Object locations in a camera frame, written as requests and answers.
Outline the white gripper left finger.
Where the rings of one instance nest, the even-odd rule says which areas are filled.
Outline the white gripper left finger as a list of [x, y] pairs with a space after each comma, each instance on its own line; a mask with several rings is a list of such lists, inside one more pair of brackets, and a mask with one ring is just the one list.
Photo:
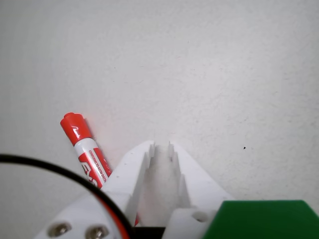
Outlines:
[[[102, 187], [129, 222], [135, 225], [146, 170], [155, 153], [155, 142], [145, 141], [127, 152]], [[63, 209], [36, 238], [38, 239], [122, 239], [120, 225], [91, 194]]]

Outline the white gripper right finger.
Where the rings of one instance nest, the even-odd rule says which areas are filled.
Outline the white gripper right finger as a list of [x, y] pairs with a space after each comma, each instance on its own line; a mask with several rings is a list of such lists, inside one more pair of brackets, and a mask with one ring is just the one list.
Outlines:
[[164, 239], [201, 239], [224, 201], [234, 200], [179, 144], [171, 141], [169, 158], [178, 180], [179, 208], [162, 235]]

